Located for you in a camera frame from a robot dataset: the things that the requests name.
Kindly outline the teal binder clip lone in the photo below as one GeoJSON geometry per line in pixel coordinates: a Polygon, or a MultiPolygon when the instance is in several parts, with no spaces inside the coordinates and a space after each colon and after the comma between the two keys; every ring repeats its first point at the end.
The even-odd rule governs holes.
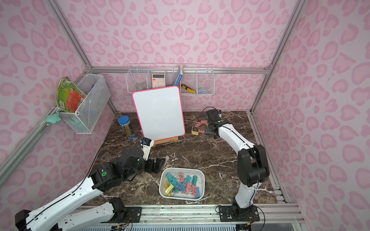
{"type": "Polygon", "coordinates": [[[170,173],[166,173],[166,178],[167,178],[167,180],[168,180],[169,182],[172,182],[172,181],[173,181],[173,176],[172,176],[172,174],[170,174],[170,173]]]}

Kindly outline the white plastic storage tray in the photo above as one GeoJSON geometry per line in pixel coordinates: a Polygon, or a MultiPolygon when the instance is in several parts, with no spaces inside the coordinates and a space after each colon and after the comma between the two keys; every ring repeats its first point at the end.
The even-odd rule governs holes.
{"type": "Polygon", "coordinates": [[[205,176],[197,169],[167,168],[161,175],[159,193],[167,199],[198,201],[205,194],[205,176]]]}

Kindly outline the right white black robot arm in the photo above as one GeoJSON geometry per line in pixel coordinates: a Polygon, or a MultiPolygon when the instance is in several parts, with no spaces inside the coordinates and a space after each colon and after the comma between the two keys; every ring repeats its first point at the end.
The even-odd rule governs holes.
{"type": "Polygon", "coordinates": [[[237,154],[237,175],[240,187],[233,202],[237,212],[251,209],[257,190],[270,175],[266,149],[244,138],[234,126],[222,118],[220,110],[208,107],[207,134],[222,138],[237,154]]]}

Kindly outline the yellow binder clip pile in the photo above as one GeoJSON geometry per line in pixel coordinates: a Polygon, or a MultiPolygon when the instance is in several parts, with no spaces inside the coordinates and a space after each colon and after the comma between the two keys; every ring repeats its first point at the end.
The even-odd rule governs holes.
{"type": "Polygon", "coordinates": [[[167,188],[165,188],[166,196],[171,197],[173,188],[174,186],[172,184],[170,184],[167,188]]]}

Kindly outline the blue binder clip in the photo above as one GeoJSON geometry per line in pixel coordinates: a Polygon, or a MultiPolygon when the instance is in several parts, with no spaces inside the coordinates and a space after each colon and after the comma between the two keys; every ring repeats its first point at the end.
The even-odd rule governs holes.
{"type": "Polygon", "coordinates": [[[186,191],[186,187],[181,182],[178,182],[177,183],[177,187],[179,188],[179,190],[181,192],[185,192],[186,191]]]}
{"type": "Polygon", "coordinates": [[[193,193],[196,199],[200,198],[199,187],[195,187],[193,193]]]}

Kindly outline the yellow binder clip lone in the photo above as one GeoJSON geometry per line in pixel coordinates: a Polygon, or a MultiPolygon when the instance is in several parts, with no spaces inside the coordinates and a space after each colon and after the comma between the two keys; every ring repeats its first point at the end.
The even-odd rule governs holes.
{"type": "Polygon", "coordinates": [[[165,190],[170,190],[170,187],[172,186],[172,183],[169,182],[168,180],[166,180],[166,182],[164,183],[164,188],[165,190]]]}

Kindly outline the large teal binder clip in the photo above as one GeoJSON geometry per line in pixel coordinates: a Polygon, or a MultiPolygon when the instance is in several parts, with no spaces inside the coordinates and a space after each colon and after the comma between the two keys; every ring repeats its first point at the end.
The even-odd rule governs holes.
{"type": "Polygon", "coordinates": [[[193,185],[196,185],[196,184],[197,184],[197,181],[198,181],[198,176],[194,175],[194,176],[192,177],[192,181],[191,181],[191,183],[192,183],[193,185]]]}

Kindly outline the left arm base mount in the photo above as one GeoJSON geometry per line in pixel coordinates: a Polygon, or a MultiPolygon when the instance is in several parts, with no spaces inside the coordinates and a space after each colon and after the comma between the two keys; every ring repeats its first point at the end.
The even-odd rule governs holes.
{"type": "Polygon", "coordinates": [[[126,224],[130,223],[139,223],[141,214],[142,214],[142,207],[124,207],[124,208],[117,208],[113,210],[113,217],[109,220],[109,223],[120,223],[126,224]]]}

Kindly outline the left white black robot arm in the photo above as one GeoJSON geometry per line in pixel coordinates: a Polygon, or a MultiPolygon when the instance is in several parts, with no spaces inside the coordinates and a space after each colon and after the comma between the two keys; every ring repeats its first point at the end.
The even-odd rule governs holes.
{"type": "Polygon", "coordinates": [[[119,197],[90,210],[75,213],[79,206],[110,189],[131,182],[143,172],[159,173],[165,158],[144,160],[148,149],[131,148],[120,157],[102,163],[81,182],[52,202],[35,210],[21,210],[15,215],[20,231],[77,231],[97,223],[128,225],[140,221],[141,207],[126,207],[119,197]]]}

